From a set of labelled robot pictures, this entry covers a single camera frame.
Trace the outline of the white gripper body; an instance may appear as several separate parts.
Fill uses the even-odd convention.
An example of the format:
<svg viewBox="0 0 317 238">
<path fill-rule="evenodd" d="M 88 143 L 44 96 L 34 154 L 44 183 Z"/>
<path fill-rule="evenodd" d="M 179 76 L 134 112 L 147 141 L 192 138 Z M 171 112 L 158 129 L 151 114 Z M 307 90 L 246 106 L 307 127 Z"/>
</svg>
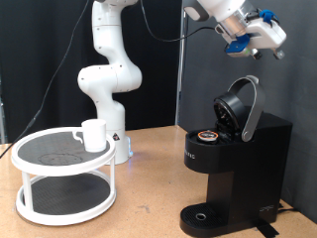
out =
<svg viewBox="0 0 317 238">
<path fill-rule="evenodd" d="M 268 24 L 262 19 L 253 20 L 246 32 L 250 36 L 248 47 L 251 49 L 276 49 L 286 40 L 285 32 L 275 21 Z"/>
</svg>

